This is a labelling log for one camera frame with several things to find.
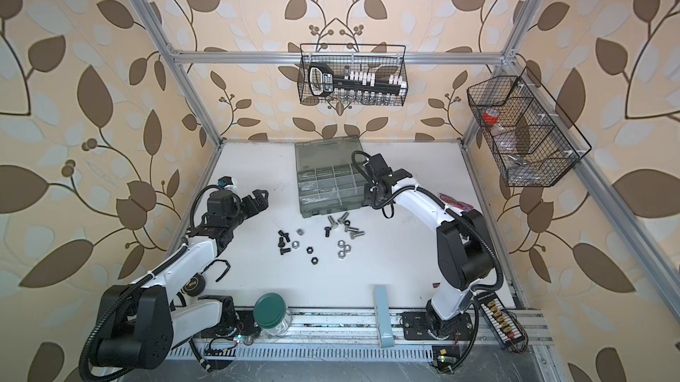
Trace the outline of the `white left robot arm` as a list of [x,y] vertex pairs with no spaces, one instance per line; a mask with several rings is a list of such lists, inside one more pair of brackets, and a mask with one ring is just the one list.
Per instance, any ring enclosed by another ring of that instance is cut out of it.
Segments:
[[267,210],[269,193],[256,189],[236,194],[225,178],[203,192],[206,211],[190,219],[182,245],[155,269],[128,285],[115,285],[102,295],[97,321],[86,339],[78,364],[84,381],[97,381],[93,368],[110,368],[104,381],[115,381],[137,369],[159,367],[169,352],[206,329],[233,323],[226,296],[196,293],[194,302],[174,308],[173,301],[191,281],[203,282],[211,266],[244,221]]

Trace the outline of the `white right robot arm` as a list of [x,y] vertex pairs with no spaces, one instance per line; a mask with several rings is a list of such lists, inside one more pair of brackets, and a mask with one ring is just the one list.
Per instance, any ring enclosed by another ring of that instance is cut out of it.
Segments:
[[364,203],[374,210],[410,211],[436,236],[437,267],[444,278],[426,304],[430,335],[446,339],[480,292],[495,293],[505,275],[485,217],[443,201],[403,169],[394,171],[380,154],[352,152],[352,166],[366,180]]

